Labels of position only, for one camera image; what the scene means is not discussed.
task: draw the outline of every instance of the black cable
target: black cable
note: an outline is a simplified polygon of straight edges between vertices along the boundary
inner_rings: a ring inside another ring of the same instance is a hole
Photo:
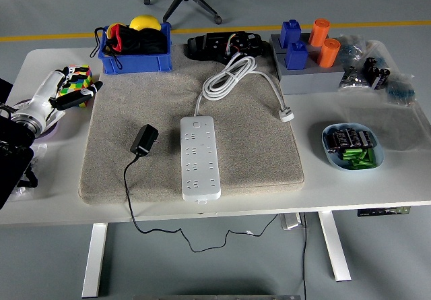
[[[135,224],[135,227],[136,227],[136,229],[141,233],[141,234],[149,234],[149,233],[152,233],[153,231],[160,231],[160,232],[162,232],[162,233],[168,233],[168,234],[176,234],[176,233],[178,233],[178,232],[180,232],[181,233],[181,235],[184,237],[184,239],[187,241],[187,243],[189,244],[189,247],[190,247],[190,250],[193,252],[193,253],[201,253],[201,252],[203,252],[203,251],[208,251],[208,250],[210,250],[210,249],[218,249],[218,248],[222,248],[222,247],[224,247],[224,246],[226,246],[226,243],[228,242],[228,235],[230,234],[230,233],[232,233],[232,234],[236,234],[236,235],[248,235],[248,236],[252,236],[252,237],[260,237],[260,236],[262,236],[263,235],[263,233],[266,231],[266,229],[268,228],[268,226],[277,218],[277,216],[278,216],[278,214],[276,214],[275,216],[274,216],[274,218],[272,218],[271,219],[271,221],[269,221],[268,223],[267,223],[267,225],[265,226],[265,228],[262,230],[262,232],[260,233],[260,234],[258,234],[258,235],[256,235],[256,234],[251,234],[251,233],[247,233],[247,232],[238,232],[238,231],[231,231],[230,229],[228,230],[228,232],[226,233],[226,235],[224,236],[224,243],[223,243],[223,245],[221,245],[221,246],[213,246],[213,247],[208,247],[208,248],[205,248],[205,249],[200,249],[199,251],[197,251],[197,250],[195,250],[195,249],[193,249],[193,247],[192,247],[192,245],[191,245],[191,242],[190,242],[190,240],[187,238],[187,236],[184,234],[184,231],[183,231],[183,229],[182,228],[178,228],[177,230],[175,230],[175,231],[167,231],[167,230],[165,230],[165,229],[159,229],[159,228],[154,228],[154,229],[150,229],[149,231],[142,231],[139,227],[138,227],[138,225],[137,225],[137,223],[136,223],[136,220],[135,220],[135,215],[133,214],[133,210],[132,210],[132,204],[131,204],[131,201],[130,201],[130,192],[129,192],[129,188],[127,187],[127,181],[126,181],[126,172],[127,172],[127,169],[133,164],[133,163],[135,163],[137,160],[139,160],[139,158],[140,158],[141,156],[140,155],[137,155],[127,166],[126,166],[126,168],[124,169],[124,175],[123,175],[123,177],[124,177],[124,186],[125,186],[125,190],[126,190],[126,196],[127,196],[127,202],[128,202],[128,204],[129,204],[129,209],[130,209],[130,214],[131,214],[131,216],[132,216],[132,221],[133,221],[133,224]]]
[[[305,212],[303,212],[302,215],[304,216],[304,222],[302,224],[304,225],[305,230],[304,249],[302,250],[302,282],[304,285],[304,300],[307,300],[307,289],[305,285],[305,250],[307,247],[307,220],[305,218]]]

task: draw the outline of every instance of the black power adapter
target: black power adapter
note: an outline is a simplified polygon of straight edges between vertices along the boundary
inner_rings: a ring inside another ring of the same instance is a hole
[[[159,132],[156,128],[149,124],[143,126],[139,130],[132,147],[130,147],[130,151],[136,154],[136,156],[147,155],[158,136]]]

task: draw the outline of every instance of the power outlet socket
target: power outlet socket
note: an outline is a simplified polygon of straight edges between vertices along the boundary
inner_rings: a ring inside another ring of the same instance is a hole
[[[184,117],[180,130],[183,199],[206,204],[220,198],[222,189],[213,118]]]

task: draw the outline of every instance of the yellow floor line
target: yellow floor line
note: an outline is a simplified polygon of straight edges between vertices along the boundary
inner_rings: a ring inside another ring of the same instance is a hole
[[[351,23],[334,23],[331,28],[363,28],[363,27],[400,27],[400,26],[431,26],[431,20],[413,20],[400,22],[351,22]],[[311,29],[312,24],[302,24],[301,29]],[[236,27],[211,27],[211,28],[185,28],[172,29],[171,34],[200,34],[207,32],[234,32],[243,30],[245,32],[258,31],[280,31],[281,25],[273,26],[236,26]],[[75,34],[43,34],[29,36],[4,36],[0,37],[0,42],[19,42],[25,40],[53,40],[53,39],[76,39],[92,38],[94,33],[82,32]]]

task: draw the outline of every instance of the power plug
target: power plug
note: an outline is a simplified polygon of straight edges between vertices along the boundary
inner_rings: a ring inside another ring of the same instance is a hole
[[[148,124],[143,126],[136,135],[130,151],[137,156],[147,155],[158,136],[159,132],[156,128]]]
[[[292,110],[290,110],[289,107],[286,107],[283,110],[279,110],[278,111],[278,115],[280,116],[281,121],[283,121],[284,123],[291,121],[295,116],[294,113],[292,112]]]
[[[184,117],[180,130],[183,199],[206,204],[220,198],[214,120],[210,116]]]

